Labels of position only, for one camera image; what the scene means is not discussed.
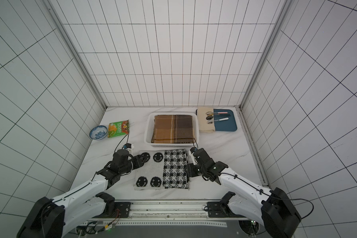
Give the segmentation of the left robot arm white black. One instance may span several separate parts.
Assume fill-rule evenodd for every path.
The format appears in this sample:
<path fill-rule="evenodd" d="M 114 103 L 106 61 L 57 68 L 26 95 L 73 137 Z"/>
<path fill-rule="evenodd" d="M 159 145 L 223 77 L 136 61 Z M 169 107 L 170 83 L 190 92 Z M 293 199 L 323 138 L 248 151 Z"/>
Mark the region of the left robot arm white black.
<path fill-rule="evenodd" d="M 106 193 L 123 175 L 141 168 L 146 155 L 133 156 L 127 149 L 113 154 L 112 161 L 93 178 L 54 198 L 42 197 L 32 207 L 17 233 L 18 238 L 62 238 L 83 222 L 97 216 L 119 216 L 115 199 Z"/>

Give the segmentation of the smiley face checked scarf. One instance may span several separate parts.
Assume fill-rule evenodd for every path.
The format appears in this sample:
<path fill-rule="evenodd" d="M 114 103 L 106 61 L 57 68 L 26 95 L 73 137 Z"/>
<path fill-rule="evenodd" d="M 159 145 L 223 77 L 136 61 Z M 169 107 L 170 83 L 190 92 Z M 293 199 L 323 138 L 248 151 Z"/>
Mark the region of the smiley face checked scarf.
<path fill-rule="evenodd" d="M 135 190 L 189 189 L 185 149 L 143 151 L 144 165 L 136 170 Z"/>

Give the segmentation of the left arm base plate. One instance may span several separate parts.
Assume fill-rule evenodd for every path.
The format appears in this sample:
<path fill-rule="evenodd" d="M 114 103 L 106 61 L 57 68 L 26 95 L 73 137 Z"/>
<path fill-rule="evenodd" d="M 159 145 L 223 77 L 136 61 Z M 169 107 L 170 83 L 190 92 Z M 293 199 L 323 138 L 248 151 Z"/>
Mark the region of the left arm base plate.
<path fill-rule="evenodd" d="M 111 202 L 109 205 L 106 204 L 104 211 L 93 219 L 128 218 L 130 209 L 130 202 Z"/>

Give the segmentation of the brown plaid scarf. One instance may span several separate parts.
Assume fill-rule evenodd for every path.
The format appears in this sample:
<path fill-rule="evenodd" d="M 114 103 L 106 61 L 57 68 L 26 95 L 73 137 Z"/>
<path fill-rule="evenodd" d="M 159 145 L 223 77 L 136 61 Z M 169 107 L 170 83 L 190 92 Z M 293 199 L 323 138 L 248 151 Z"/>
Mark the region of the brown plaid scarf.
<path fill-rule="evenodd" d="M 195 142 L 191 115 L 157 115 L 151 139 L 157 144 L 188 144 Z"/>

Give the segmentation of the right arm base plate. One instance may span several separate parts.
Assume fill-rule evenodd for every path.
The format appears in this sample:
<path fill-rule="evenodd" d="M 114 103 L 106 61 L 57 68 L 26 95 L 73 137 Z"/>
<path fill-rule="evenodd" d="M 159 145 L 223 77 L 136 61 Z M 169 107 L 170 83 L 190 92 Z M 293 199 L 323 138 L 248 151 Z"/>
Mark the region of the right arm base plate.
<path fill-rule="evenodd" d="M 235 214 L 230 210 L 226 203 L 208 202 L 204 207 L 204 211 L 208 213 L 209 218 L 233 218 Z"/>

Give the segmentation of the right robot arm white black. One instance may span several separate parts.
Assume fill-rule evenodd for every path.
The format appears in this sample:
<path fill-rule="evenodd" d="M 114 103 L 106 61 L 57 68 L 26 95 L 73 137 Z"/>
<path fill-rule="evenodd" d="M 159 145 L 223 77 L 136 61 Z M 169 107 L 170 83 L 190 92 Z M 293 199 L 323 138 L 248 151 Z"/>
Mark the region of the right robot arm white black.
<path fill-rule="evenodd" d="M 293 236 L 302 218 L 283 190 L 271 190 L 249 181 L 225 163 L 215 162 L 203 148 L 191 148 L 190 156 L 194 160 L 186 166 L 190 178 L 201 176 L 229 189 L 221 200 L 224 215 L 249 218 L 262 225 L 273 238 Z"/>

